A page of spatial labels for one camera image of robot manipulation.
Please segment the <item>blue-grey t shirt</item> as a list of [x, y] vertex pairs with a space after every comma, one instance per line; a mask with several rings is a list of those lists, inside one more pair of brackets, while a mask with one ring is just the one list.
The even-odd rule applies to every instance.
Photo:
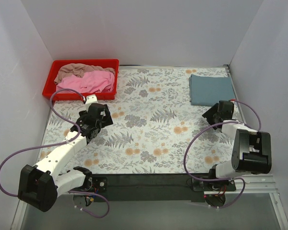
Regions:
[[189, 77], [191, 105], [213, 106], [219, 101], [235, 98], [230, 77]]

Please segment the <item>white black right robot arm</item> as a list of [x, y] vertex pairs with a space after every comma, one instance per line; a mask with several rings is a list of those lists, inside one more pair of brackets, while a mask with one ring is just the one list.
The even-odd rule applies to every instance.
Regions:
[[202, 115], [213, 129], [233, 140], [231, 159], [214, 165], [205, 178], [212, 190], [221, 189], [225, 180], [247, 174], [268, 174], [272, 168], [271, 135], [234, 120], [233, 113], [232, 101], [219, 101]]

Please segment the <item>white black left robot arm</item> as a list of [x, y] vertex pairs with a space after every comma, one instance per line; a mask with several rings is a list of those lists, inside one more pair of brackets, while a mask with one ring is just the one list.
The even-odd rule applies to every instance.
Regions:
[[106, 104], [92, 103], [79, 112], [79, 118], [70, 128], [65, 144], [56, 147], [34, 166], [26, 165], [20, 173], [17, 197], [46, 212], [55, 204], [57, 198], [70, 191], [93, 192], [99, 189], [101, 181], [92, 172], [76, 166], [61, 173], [68, 162], [97, 137], [101, 129], [113, 124]]

